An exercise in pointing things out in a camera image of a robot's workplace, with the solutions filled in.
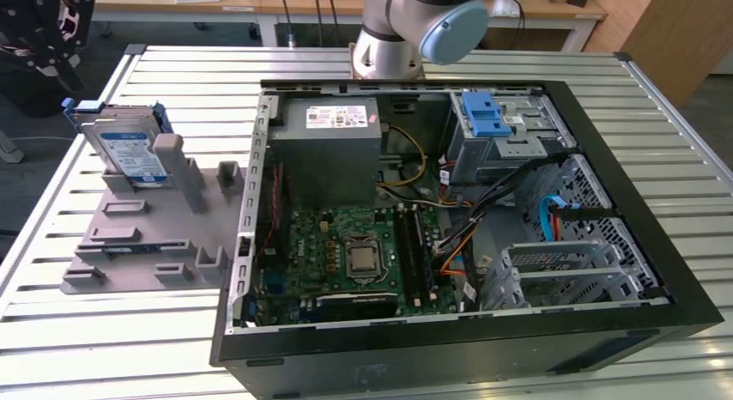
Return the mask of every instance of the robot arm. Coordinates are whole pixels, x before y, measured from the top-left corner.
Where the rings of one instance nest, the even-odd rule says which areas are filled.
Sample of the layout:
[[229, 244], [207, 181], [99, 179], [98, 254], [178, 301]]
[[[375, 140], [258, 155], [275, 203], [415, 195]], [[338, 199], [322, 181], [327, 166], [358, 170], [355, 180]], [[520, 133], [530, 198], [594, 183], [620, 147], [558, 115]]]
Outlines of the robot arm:
[[76, 49], [86, 46], [92, 12], [94, 0], [0, 0], [0, 31], [8, 39], [0, 62], [58, 76], [70, 90], [80, 89]]
[[365, 24], [351, 65], [357, 77], [409, 79], [422, 58], [453, 64], [472, 52], [489, 24], [478, 0], [365, 0]]

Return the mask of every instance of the desk leg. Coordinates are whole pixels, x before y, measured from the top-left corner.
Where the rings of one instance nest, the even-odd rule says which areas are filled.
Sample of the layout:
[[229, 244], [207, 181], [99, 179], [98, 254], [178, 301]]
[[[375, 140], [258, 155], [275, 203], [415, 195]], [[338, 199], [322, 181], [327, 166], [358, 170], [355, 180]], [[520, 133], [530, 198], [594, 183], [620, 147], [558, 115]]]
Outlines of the desk leg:
[[258, 15], [257, 24], [261, 26], [262, 46], [278, 46], [278, 17], [275, 15]]
[[15, 142], [11, 141], [11, 138], [0, 130], [0, 160], [8, 164], [18, 164], [23, 161], [24, 156], [19, 146], [15, 145]]
[[585, 43], [592, 36], [593, 27], [596, 27], [596, 20], [576, 20], [576, 28], [568, 35], [565, 44], [562, 45], [562, 52], [582, 52]]

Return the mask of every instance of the metal table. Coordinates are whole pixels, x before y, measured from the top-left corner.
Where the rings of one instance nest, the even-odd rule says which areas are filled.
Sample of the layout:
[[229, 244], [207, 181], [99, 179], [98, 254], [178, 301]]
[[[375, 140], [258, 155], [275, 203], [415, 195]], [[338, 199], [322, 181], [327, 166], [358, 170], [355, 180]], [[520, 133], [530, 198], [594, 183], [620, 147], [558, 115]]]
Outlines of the metal table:
[[[636, 65], [608, 54], [476, 52], [425, 70], [430, 78], [568, 82], [723, 315], [733, 317], [732, 174]], [[102, 98], [160, 100], [199, 166], [246, 164], [258, 81], [349, 75], [345, 50], [150, 46], [124, 55]], [[100, 172], [79, 136], [0, 266], [0, 397], [247, 398], [227, 372], [209, 366], [218, 290], [75, 296], [59, 290], [100, 200]], [[581, 399], [646, 390], [657, 398], [729, 398], [732, 355], [727, 322], [596, 373], [382, 395]]]

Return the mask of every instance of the ram slot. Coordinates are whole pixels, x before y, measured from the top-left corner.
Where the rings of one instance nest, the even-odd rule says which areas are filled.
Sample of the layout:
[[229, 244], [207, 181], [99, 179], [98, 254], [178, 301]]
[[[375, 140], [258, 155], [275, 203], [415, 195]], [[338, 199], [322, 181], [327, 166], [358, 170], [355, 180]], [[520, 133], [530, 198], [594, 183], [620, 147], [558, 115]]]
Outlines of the ram slot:
[[405, 300], [407, 304], [418, 307], [421, 297], [417, 287], [415, 265], [413, 258], [413, 247], [410, 245], [410, 227], [407, 225], [410, 217], [409, 210], [401, 207], [394, 209], [394, 233], [397, 237], [399, 272], [402, 274], [402, 289], [405, 291]]
[[433, 280], [433, 268], [431, 268], [431, 251], [427, 247], [427, 241], [425, 240], [425, 225], [421, 218], [421, 210], [417, 206], [413, 207], [413, 233], [415, 233], [414, 249], [417, 255], [417, 271], [421, 273], [421, 297], [425, 301], [433, 301], [437, 299], [433, 289], [435, 288], [435, 281]]

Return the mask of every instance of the green motherboard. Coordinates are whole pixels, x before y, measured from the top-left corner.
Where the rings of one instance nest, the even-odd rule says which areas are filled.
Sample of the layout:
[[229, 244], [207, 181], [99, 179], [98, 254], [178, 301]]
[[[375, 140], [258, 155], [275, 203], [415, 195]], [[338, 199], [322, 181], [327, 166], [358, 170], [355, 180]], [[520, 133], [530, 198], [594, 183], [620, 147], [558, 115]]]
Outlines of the green motherboard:
[[[326, 209], [298, 210], [291, 215], [290, 249], [286, 267], [265, 271], [269, 291], [270, 324], [301, 324], [317, 319], [305, 315], [313, 299], [325, 295], [397, 295], [393, 317], [456, 312], [456, 291], [452, 281], [433, 278], [431, 254], [415, 264], [419, 278], [407, 279], [410, 286], [430, 290], [430, 298], [419, 301], [407, 295], [403, 267], [406, 242], [395, 230], [395, 215], [403, 210]], [[421, 238], [430, 245], [439, 238], [437, 212], [419, 211]]]

